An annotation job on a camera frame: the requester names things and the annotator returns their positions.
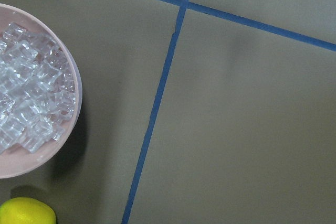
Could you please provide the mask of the pink bowl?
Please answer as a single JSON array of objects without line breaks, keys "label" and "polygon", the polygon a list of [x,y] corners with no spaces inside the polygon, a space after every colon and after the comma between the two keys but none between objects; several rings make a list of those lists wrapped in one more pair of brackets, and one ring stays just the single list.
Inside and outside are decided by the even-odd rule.
[{"label": "pink bowl", "polygon": [[29,173],[53,158],[72,133],[80,115],[82,105],[81,76],[77,64],[66,45],[38,18],[14,6],[1,4],[1,30],[4,30],[10,22],[15,22],[29,31],[48,33],[60,45],[70,64],[71,73],[75,80],[76,105],[71,120],[62,124],[65,128],[65,133],[59,140],[51,140],[45,143],[34,153],[30,153],[19,146],[14,146],[1,153],[1,179],[17,177]]}]

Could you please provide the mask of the clear ice cubes pile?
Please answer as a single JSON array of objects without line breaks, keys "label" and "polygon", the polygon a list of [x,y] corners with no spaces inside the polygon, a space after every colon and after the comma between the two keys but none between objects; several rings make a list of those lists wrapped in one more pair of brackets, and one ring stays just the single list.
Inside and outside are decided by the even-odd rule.
[{"label": "clear ice cubes pile", "polygon": [[60,45],[47,33],[12,22],[1,34],[1,152],[34,153],[65,132],[74,114],[75,80]]}]

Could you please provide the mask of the yellow lemon near bowl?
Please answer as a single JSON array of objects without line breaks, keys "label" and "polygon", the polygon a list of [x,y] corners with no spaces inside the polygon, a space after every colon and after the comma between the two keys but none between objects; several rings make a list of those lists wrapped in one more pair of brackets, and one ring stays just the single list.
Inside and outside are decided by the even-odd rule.
[{"label": "yellow lemon near bowl", "polygon": [[12,198],[1,205],[1,223],[56,223],[56,214],[47,204],[27,197]]}]

